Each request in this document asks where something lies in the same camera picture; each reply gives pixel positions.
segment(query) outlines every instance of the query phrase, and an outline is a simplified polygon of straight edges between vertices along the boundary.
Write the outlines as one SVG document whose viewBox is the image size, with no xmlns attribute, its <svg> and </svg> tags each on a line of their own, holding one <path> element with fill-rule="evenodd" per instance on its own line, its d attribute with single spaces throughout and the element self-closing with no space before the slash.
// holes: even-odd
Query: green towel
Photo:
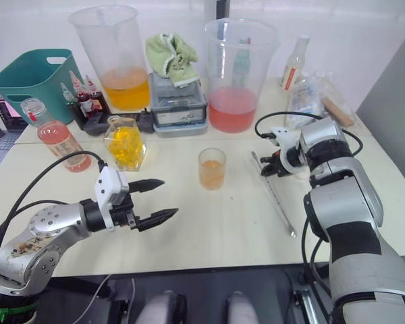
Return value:
<svg viewBox="0 0 405 324">
<path fill-rule="evenodd" d="M 146 55 L 153 71 L 163 78 L 169 78 L 176 87 L 199 79 L 198 73 L 190 65 L 190 62 L 198 61 L 198 55 L 176 33 L 148 38 Z"/>
</svg>

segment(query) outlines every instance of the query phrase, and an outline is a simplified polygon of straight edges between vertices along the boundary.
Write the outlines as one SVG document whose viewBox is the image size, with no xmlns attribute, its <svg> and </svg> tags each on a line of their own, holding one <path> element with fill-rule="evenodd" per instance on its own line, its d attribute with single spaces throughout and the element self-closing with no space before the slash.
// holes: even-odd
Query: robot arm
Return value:
<svg viewBox="0 0 405 324">
<path fill-rule="evenodd" d="M 0 250 L 0 308 L 27 308 L 5 323 L 25 323 L 33 317 L 38 295 L 47 286 L 63 253 L 76 242 L 117 225 L 140 232 L 162 224 L 178 209 L 165 209 L 146 219 L 134 215 L 131 192 L 145 192 L 161 180 L 127 183 L 121 172 L 104 167 L 91 199 L 70 205 L 51 205 L 37 212 L 27 228 Z"/>
<path fill-rule="evenodd" d="M 280 130 L 273 128 L 270 139 L 292 143 L 278 136 L 291 138 Z M 333 322 L 405 323 L 405 263 L 378 231 L 381 201 L 340 127 L 325 118 L 303 127 L 298 142 L 282 146 L 261 159 L 270 162 L 262 174 L 284 176 L 309 166 L 312 189 L 304 208 L 314 234 L 330 243 Z"/>
</svg>

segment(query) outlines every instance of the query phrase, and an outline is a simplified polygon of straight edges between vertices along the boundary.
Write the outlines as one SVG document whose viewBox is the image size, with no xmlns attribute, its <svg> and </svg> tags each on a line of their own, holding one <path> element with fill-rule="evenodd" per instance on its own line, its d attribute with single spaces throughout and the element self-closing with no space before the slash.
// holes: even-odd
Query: pink liquid bottle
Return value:
<svg viewBox="0 0 405 324">
<path fill-rule="evenodd" d="M 21 108 L 37 127 L 40 140 L 48 146 L 57 158 L 82 151 L 68 127 L 61 121 L 53 119 L 42 101 L 37 98 L 29 98 L 21 103 Z M 63 163 L 69 171 L 80 172 L 87 169 L 90 162 L 90 157 L 84 154 L 71 157 Z"/>
</svg>

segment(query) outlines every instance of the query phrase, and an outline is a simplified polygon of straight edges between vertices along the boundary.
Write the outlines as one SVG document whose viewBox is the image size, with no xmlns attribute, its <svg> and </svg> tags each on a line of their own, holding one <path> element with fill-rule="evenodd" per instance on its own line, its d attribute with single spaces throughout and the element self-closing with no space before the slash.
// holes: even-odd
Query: orange liquid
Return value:
<svg viewBox="0 0 405 324">
<path fill-rule="evenodd" d="M 65 155 L 75 151 L 82 151 L 81 146 L 75 141 L 75 138 L 68 130 L 68 127 L 57 120 L 39 127 L 38 137 L 46 145 L 49 145 L 50 149 L 52 146 L 61 145 L 61 154 L 57 152 L 57 149 L 51 149 L 57 158 L 64 157 Z M 75 157 L 71 157 L 63 162 L 66 169 L 71 172 L 84 171 L 90 166 L 90 163 L 90 157 L 85 154 L 76 155 Z"/>
<path fill-rule="evenodd" d="M 222 187 L 225 179 L 225 166 L 218 161 L 208 160 L 200 166 L 200 183 L 207 190 Z"/>
<path fill-rule="evenodd" d="M 132 67 L 128 74 L 108 71 L 101 77 L 103 88 L 113 106 L 120 110 L 139 110 L 150 103 L 149 79 L 140 67 Z"/>
<path fill-rule="evenodd" d="M 243 132 L 252 125 L 257 101 L 246 88 L 219 88 L 209 97 L 210 122 L 223 132 Z"/>
</svg>

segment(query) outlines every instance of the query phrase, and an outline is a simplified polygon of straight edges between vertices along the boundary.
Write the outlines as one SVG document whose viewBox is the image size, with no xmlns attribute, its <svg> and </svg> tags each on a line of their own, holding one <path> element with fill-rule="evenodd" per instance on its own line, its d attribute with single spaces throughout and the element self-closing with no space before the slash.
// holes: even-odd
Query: white wall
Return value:
<svg viewBox="0 0 405 324">
<path fill-rule="evenodd" d="M 279 30 L 269 76 L 282 75 L 297 35 L 310 34 L 305 71 L 335 72 L 353 110 L 405 39 L 405 0 L 231 0 L 230 16 Z"/>
<path fill-rule="evenodd" d="M 81 73 L 98 82 L 68 16 L 85 7 L 112 3 L 139 11 L 142 42 L 156 33 L 178 32 L 200 55 L 195 66 L 204 72 L 203 26 L 216 18 L 215 0 L 0 0 L 0 71 L 31 49 L 66 48 L 73 52 Z"/>
</svg>

